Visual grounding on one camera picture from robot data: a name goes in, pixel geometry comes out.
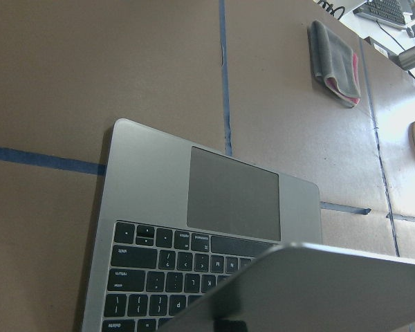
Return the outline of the grey and pink cloth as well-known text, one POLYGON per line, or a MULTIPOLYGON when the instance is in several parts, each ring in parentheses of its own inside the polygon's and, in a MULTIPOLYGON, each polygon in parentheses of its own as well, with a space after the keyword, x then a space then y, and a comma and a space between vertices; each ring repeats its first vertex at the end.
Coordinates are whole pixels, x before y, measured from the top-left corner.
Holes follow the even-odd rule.
POLYGON ((311 64, 316 80, 353 108, 361 94, 358 77, 358 55, 345 41, 321 21, 308 27, 311 64))

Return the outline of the grey laptop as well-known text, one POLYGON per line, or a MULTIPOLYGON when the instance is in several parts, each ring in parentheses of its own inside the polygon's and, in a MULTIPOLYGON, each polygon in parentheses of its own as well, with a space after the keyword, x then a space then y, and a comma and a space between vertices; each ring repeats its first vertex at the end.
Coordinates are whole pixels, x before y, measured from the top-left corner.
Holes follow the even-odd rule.
POLYGON ((412 322, 415 259, 324 245, 315 184, 115 122, 83 331, 393 331, 412 322))

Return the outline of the black computer keyboard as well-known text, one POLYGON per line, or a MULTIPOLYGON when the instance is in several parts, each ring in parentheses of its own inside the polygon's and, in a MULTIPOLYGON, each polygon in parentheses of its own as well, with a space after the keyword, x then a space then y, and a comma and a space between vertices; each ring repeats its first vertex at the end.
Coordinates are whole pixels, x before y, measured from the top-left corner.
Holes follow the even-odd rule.
POLYGON ((388 26, 404 28, 406 25, 400 1, 367 1, 353 10, 354 15, 382 22, 388 26))

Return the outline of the grey metal cup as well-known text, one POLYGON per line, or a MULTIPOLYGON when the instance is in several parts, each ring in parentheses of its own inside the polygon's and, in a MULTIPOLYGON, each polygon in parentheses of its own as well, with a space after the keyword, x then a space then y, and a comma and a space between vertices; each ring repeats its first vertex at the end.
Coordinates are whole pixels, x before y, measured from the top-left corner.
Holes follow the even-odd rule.
POLYGON ((398 65, 404 71, 415 68, 415 46, 404 50, 398 55, 398 65))

